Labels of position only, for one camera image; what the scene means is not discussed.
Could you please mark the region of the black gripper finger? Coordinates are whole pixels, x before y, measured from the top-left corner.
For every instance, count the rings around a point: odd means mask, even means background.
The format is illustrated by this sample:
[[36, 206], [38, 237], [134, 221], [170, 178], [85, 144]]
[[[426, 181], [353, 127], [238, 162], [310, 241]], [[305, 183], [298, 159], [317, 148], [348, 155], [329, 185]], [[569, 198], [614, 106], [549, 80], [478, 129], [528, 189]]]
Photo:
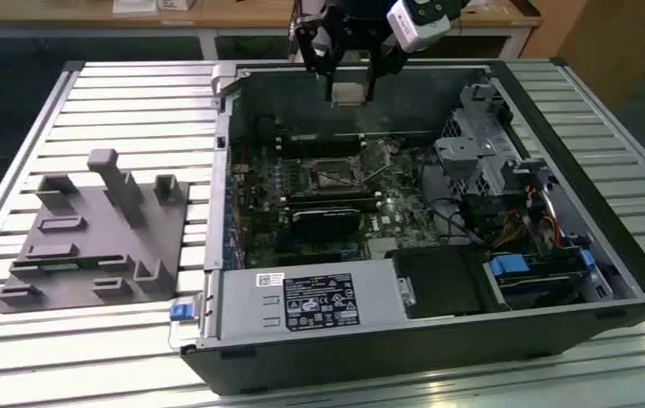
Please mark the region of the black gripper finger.
[[369, 50], [365, 84], [366, 102], [374, 97], [377, 79], [385, 75], [400, 73], [406, 60], [408, 53], [402, 50], [397, 42], [392, 44], [381, 43]]
[[314, 42], [320, 33], [321, 28], [316, 23], [298, 23], [293, 29], [304, 66], [308, 72], [324, 77], [324, 100], [330, 102], [336, 66], [329, 52], [325, 49], [320, 49], [321, 44]]

